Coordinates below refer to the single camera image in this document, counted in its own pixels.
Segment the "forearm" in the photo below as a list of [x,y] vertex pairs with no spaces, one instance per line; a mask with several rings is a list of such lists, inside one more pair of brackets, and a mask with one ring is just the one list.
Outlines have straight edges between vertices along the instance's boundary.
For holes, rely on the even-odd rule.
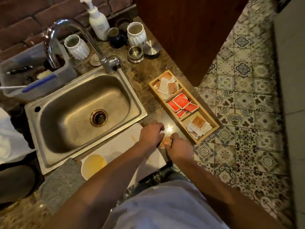
[[48,228],[101,228],[149,150],[137,142],[106,165],[66,201]]
[[260,205],[223,183],[195,161],[180,160],[175,163],[231,229],[284,228]]

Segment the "white cloth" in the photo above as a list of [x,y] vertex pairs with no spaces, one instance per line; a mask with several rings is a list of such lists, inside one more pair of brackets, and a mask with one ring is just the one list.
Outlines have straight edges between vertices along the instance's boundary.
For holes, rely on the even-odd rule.
[[14,128],[10,116],[0,108],[0,164],[35,151]]
[[144,190],[110,212],[102,229],[228,229],[199,190],[170,181]]

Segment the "person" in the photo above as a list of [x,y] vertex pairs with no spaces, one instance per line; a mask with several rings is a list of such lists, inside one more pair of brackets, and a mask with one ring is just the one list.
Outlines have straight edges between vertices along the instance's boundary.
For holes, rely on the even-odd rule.
[[189,178],[152,186],[116,206],[139,165],[162,141],[164,125],[141,130],[139,141],[86,181],[50,219],[49,229],[284,228],[259,204],[193,159],[188,141],[171,135],[171,160]]

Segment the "chrome faucet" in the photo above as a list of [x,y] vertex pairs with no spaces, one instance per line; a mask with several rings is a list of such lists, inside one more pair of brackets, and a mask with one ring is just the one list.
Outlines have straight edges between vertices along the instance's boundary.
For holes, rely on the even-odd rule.
[[115,71],[115,68],[120,67],[120,61],[116,56],[105,57],[99,47],[97,46],[94,39],[91,37],[86,28],[76,20],[72,19],[61,19],[54,23],[53,26],[47,29],[46,34],[44,35],[44,50],[47,55],[47,60],[50,63],[52,68],[59,68],[59,62],[55,57],[55,53],[53,51],[53,39],[56,38],[56,33],[61,26],[74,26],[77,28],[86,38],[86,40],[91,44],[93,49],[95,50],[101,65],[105,68],[108,74],[111,74]]

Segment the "drain ring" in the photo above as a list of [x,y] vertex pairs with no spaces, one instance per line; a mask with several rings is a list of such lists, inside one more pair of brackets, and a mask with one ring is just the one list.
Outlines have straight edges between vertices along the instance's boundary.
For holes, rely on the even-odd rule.
[[103,126],[108,120],[107,112],[103,109],[97,109],[91,113],[90,123],[94,127]]

